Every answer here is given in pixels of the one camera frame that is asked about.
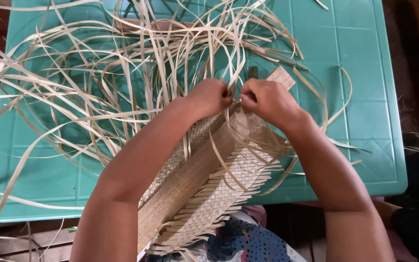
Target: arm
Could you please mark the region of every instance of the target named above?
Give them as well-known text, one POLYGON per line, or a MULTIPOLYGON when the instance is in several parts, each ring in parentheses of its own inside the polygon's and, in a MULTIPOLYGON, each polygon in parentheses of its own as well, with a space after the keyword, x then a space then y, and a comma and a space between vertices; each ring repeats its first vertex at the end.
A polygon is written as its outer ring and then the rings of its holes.
POLYGON ((395 261, 386 229, 347 158, 277 82, 251 79, 243 105, 281 129, 324 207, 328 261, 395 261))
POLYGON ((141 129, 106 166, 80 218, 71 262, 137 259, 138 201, 197 120, 230 106, 227 84, 203 80, 141 129))

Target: person's left hand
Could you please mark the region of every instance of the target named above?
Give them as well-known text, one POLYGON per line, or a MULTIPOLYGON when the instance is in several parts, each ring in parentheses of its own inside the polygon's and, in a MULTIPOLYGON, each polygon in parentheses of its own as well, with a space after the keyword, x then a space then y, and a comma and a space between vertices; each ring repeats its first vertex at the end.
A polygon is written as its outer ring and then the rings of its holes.
POLYGON ((214 116, 228 108, 233 97, 225 97, 227 83, 217 79, 206 78, 198 83, 185 97, 192 104, 198 119, 214 116))

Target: hand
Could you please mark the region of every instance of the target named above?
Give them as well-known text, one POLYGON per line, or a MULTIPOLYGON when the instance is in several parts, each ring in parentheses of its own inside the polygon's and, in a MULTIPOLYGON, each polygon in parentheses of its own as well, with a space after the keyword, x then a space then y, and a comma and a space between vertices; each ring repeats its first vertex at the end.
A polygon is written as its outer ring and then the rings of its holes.
POLYGON ((242 86, 240 98, 245 109, 280 129, 305 112, 279 82, 249 79, 242 86))
POLYGON ((198 120, 214 116, 224 111, 233 102, 233 97, 225 97, 227 83, 216 79, 206 78, 198 83, 185 97, 195 110, 198 120))

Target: teal table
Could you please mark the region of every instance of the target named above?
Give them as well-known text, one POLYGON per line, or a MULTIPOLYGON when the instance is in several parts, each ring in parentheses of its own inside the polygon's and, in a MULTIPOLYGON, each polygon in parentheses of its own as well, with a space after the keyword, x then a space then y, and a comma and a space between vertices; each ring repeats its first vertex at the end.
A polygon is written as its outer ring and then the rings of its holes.
MULTIPOLYGON (((218 2, 206 0, 207 5, 218 2)), ((15 7, 45 6, 46 0, 13 0, 15 7)), ((114 0, 106 1, 113 9, 114 0)), ((155 12, 164 17, 169 7, 164 1, 153 1, 155 12)), ((362 159, 355 169, 371 195, 391 195, 407 187, 406 170, 399 113, 395 95, 391 59, 387 42, 381 0, 323 0, 326 11, 314 0, 267 0, 267 6, 281 19, 300 46, 304 63, 327 90, 329 115, 339 110, 348 97, 347 80, 338 66, 344 67, 353 82, 353 96, 344 113, 329 127, 327 135, 342 143, 371 151, 341 149, 350 161, 362 159)), ((189 8, 200 13, 203 0, 194 0, 189 8)), ((105 21, 98 4, 63 9, 66 22, 79 20, 105 21)), ((35 33, 45 12, 11 12, 7 51, 28 35, 35 33)), ((58 26, 53 11, 48 13, 44 28, 58 26)), ((285 49, 283 42, 273 46, 285 49)), ((277 65, 248 54, 248 66, 258 66, 264 78, 277 65)), ((306 86, 294 77, 292 89, 302 108, 309 111, 318 123, 321 105, 306 86)), ((0 107, 7 102, 0 100, 0 107)), ((11 110, 0 118, 0 192, 3 192, 19 158, 38 136, 11 110)), ((46 157, 57 152, 46 142, 39 143, 31 156, 46 157)), ((99 174, 102 167, 87 157, 77 161, 99 174)), ((292 172, 302 172, 296 164, 292 172)), ((84 206, 98 176, 79 168, 64 157, 30 159, 24 166, 12 195, 48 205, 84 206)), ((281 174, 273 175, 265 188, 270 188, 281 174)), ((251 204, 273 204, 316 199, 305 177, 289 175, 273 193, 255 196, 251 204)), ((80 210, 56 210, 28 206, 8 200, 0 222, 32 221, 79 217, 80 210)))

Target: person's right hand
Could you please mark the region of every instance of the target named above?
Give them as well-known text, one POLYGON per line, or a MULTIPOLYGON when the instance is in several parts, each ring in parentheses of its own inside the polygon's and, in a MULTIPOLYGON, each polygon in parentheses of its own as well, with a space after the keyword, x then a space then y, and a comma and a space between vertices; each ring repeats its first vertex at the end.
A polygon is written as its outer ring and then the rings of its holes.
POLYGON ((301 118, 305 112, 279 82, 249 79, 240 93, 245 109, 277 128, 301 118))

